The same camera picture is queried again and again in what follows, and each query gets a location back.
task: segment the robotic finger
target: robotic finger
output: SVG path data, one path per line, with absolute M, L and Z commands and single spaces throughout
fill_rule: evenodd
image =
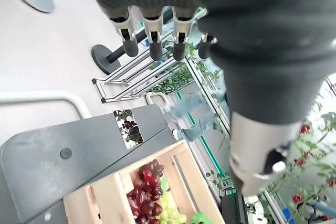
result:
M 177 61 L 181 61 L 185 57 L 185 45 L 188 41 L 195 12 L 196 8 L 174 7 L 173 57 Z
M 122 39 L 125 53 L 130 57 L 138 55 L 138 42 L 135 37 L 134 26 L 130 15 L 130 8 L 119 8 L 109 15 L 111 22 Z
M 205 60 L 209 57 L 209 47 L 217 43 L 217 38 L 209 35 L 208 33 L 202 34 L 202 39 L 198 44 L 198 56 Z
M 162 9 L 162 7 L 141 8 L 145 31 L 150 43 L 150 55 L 153 60 L 160 60 L 162 57 Z

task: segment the white floor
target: white floor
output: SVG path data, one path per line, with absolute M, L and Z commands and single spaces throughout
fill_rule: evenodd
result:
M 93 116 L 145 105 L 101 104 L 91 79 L 106 75 L 90 51 L 95 44 L 117 49 L 121 40 L 95 0 L 54 2 L 54 12 L 44 14 L 21 0 L 0 0 L 0 92 L 65 90 L 80 96 Z M 0 145 L 19 132 L 77 119 L 62 101 L 0 105 Z

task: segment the green grapes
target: green grapes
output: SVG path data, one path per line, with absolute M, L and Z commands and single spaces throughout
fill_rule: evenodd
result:
M 178 212 L 173 203 L 173 198 L 167 192 L 162 194 L 157 203 L 162 207 L 162 213 L 158 216 L 161 224 L 183 224 L 187 221 L 187 216 Z

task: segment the red grapes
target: red grapes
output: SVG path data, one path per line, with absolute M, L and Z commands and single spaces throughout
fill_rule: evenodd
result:
M 133 122 L 124 121 L 126 129 L 134 127 Z M 139 177 L 133 181 L 134 189 L 127 194 L 127 198 L 137 224 L 159 224 L 155 216 L 162 213 L 162 207 L 155 203 L 162 196 L 159 187 L 160 177 L 163 176 L 164 166 L 157 159 L 143 165 L 139 169 Z

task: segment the blue object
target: blue object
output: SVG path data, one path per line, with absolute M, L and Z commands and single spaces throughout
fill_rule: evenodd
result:
M 332 218 L 336 218 L 336 209 L 333 207 L 328 206 L 327 204 L 323 204 L 319 201 L 316 200 L 312 200 L 309 202 L 309 204 L 312 207 L 315 207 L 317 210 L 320 210 L 322 212 L 324 212 L 327 216 L 332 217 Z
M 282 210 L 283 215 L 285 216 L 286 220 L 289 220 L 289 224 L 294 224 L 294 220 L 291 218 L 290 211 L 288 208 L 284 208 Z
M 218 102 L 225 102 L 224 92 L 217 90 L 216 96 Z M 190 95 L 176 107 L 173 107 L 170 111 L 170 116 L 177 121 L 178 118 L 182 118 L 187 112 L 192 109 L 207 104 L 201 94 Z M 199 136 L 203 135 L 209 129 L 212 129 L 214 124 L 218 124 L 216 117 L 213 113 L 208 113 L 198 120 L 198 122 L 189 129 L 182 129 L 178 131 L 178 139 L 186 139 L 187 141 L 194 141 Z

